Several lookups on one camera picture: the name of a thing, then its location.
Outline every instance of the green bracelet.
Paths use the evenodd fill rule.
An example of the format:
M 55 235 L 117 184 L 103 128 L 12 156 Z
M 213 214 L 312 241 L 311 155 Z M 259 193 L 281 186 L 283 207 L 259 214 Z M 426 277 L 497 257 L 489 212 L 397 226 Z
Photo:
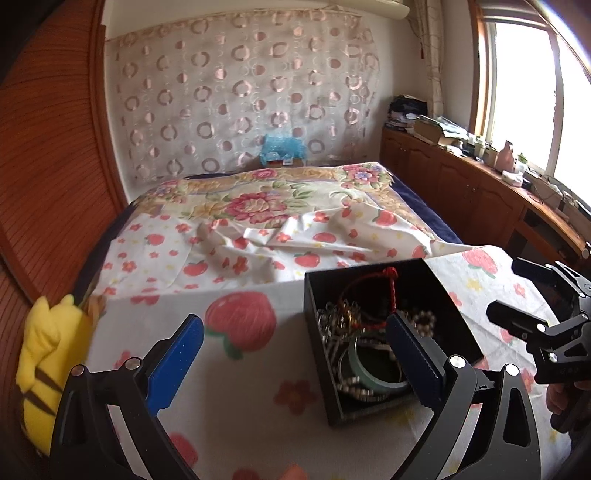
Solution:
M 359 377 L 359 381 L 366 388 L 373 390 L 375 393 L 401 393 L 407 390 L 407 381 L 398 383 L 385 382 L 384 380 L 380 380 L 379 378 L 373 376 L 371 373 L 367 371 L 367 369 L 362 365 L 361 360 L 359 359 L 359 355 L 357 353 L 358 339 L 359 337 L 356 337 L 349 342 L 348 355 L 351 370 L 357 377 Z

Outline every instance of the black box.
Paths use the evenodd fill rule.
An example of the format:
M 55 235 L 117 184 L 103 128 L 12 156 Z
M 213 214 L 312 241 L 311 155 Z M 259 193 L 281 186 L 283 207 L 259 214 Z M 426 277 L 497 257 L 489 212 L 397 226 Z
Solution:
M 329 301 L 336 303 L 341 292 L 354 279 L 369 273 L 380 272 L 390 266 L 395 267 L 398 271 L 398 280 L 395 284 L 397 308 L 414 307 L 420 310 L 431 310 L 437 317 L 434 339 L 447 356 L 461 355 L 472 365 L 482 359 L 482 351 L 468 325 L 424 260 L 405 260 L 307 273 L 304 280 L 304 314 L 324 397 L 324 407 L 331 426 L 347 423 L 415 398 L 414 393 L 410 391 L 380 403 L 366 404 L 348 395 L 339 395 L 318 327 L 318 309 L 324 309 Z M 369 282 L 368 280 L 366 294 L 369 297 L 375 296 L 378 301 L 389 299 L 387 280 L 377 280 L 381 280 L 383 288 L 380 288 L 375 281 Z M 359 288 L 362 288 L 364 284 L 366 284 L 365 281 L 359 283 Z

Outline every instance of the brown stripe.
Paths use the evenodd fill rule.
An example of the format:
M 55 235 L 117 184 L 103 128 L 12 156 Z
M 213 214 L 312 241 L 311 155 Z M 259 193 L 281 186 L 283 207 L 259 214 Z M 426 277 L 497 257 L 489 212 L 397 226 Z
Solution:
M 55 412 L 51 408 L 49 408 L 42 399 L 40 399 L 33 393 L 33 390 L 29 390 L 27 393 L 25 393 L 25 400 L 31 402 L 39 410 L 44 411 L 45 413 L 48 413 L 53 417 L 56 416 Z
M 64 393 L 64 391 L 60 388 L 60 386 L 55 383 L 49 375 L 47 375 L 43 370 L 40 368 L 35 369 L 35 378 L 39 380 L 41 383 L 45 383 L 49 388 L 55 390 L 58 393 Z

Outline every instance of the pikachu plush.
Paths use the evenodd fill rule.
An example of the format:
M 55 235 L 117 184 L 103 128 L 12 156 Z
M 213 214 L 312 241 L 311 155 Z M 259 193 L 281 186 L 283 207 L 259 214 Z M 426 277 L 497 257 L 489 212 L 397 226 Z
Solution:
M 40 297 L 25 321 L 17 386 L 22 402 L 23 428 L 37 449 L 49 455 L 57 407 L 74 365 L 84 363 L 94 321 L 66 295 L 50 308 Z

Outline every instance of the patterned curtain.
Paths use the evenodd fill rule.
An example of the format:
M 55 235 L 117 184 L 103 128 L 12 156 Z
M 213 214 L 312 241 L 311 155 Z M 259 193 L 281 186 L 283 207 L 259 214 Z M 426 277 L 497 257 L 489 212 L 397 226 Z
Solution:
M 116 154 L 139 181 L 252 168 L 265 134 L 302 139 L 308 164 L 363 153 L 379 61 L 358 15 L 216 14 L 106 47 Z
M 443 115 L 441 71 L 443 69 L 443 12 L 441 0 L 414 0 L 418 32 L 430 83 L 429 114 Z

